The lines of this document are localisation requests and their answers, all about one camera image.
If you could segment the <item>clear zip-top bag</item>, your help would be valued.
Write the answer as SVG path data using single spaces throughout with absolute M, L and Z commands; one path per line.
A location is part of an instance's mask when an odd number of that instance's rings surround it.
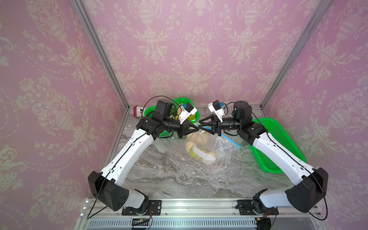
M 211 135 L 208 132 L 200 130 L 196 133 L 186 136 L 186 143 L 188 141 L 195 142 L 196 147 L 192 149 L 198 154 L 202 160 L 195 159 L 203 163 L 203 155 L 206 152 L 213 152 L 217 155 L 215 163 L 230 157 L 233 153 L 240 151 L 241 146 L 237 144 L 233 136 L 222 134 L 221 136 Z

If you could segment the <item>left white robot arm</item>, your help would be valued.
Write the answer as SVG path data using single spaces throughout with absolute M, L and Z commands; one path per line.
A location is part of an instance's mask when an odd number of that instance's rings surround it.
M 123 187 L 125 179 L 142 153 L 165 131 L 176 133 L 179 138 L 198 132 L 199 128 L 188 118 L 196 114 L 191 104 L 178 105 L 179 113 L 172 112 L 174 102 L 159 100 L 154 111 L 142 116 L 132 136 L 101 171 L 92 171 L 88 183 L 93 197 L 113 211 L 123 207 L 144 213 L 149 197 L 138 190 Z

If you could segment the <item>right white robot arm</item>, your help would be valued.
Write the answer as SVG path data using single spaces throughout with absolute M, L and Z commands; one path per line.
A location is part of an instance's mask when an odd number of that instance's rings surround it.
M 326 201 L 328 173 L 315 169 L 280 144 L 261 121 L 253 121 L 252 107 L 246 101 L 236 101 L 231 117 L 225 117 L 225 103 L 210 102 L 210 116 L 200 120 L 199 128 L 213 135 L 235 130 L 250 146 L 265 154 L 292 182 L 279 190 L 264 189 L 253 196 L 252 207 L 257 214 L 266 214 L 273 207 L 293 207 L 310 212 L 321 200 Z

